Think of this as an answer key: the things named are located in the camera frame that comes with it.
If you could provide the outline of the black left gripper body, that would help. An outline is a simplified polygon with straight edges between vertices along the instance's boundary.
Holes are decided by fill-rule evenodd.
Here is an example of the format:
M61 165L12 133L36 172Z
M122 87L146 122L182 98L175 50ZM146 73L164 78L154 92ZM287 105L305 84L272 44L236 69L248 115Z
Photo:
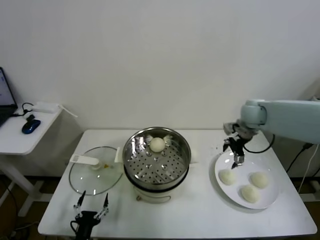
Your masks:
M76 240L90 240L93 227L100 223L100 219L96 216L96 211L82 211L81 216L75 219L77 230L75 232Z

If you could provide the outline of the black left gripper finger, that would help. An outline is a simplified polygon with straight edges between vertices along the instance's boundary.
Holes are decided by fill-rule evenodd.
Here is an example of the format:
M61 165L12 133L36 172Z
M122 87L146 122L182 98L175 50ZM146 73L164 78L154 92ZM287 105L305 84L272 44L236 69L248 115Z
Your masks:
M75 218L81 218L82 217L82 212L81 212L81 206L83 203L83 200L85 198L86 191L84 191L81 195L81 197L78 199L77 204L73 206L73 209L75 211Z
M97 219L97 220L102 220L104 218L104 216L109 212L109 194L107 193L106 196L105 196L105 200L104 200L104 203L103 203L103 207L102 207L102 210L100 212L98 212L94 218Z

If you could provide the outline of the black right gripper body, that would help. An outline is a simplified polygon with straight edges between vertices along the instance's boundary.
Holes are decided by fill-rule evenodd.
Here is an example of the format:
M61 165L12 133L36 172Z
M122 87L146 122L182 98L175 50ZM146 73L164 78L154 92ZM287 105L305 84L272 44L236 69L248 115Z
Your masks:
M236 153L238 156L244 156L244 146L248 143L248 139L242 138L239 135L231 136L228 138L229 147L233 153Z

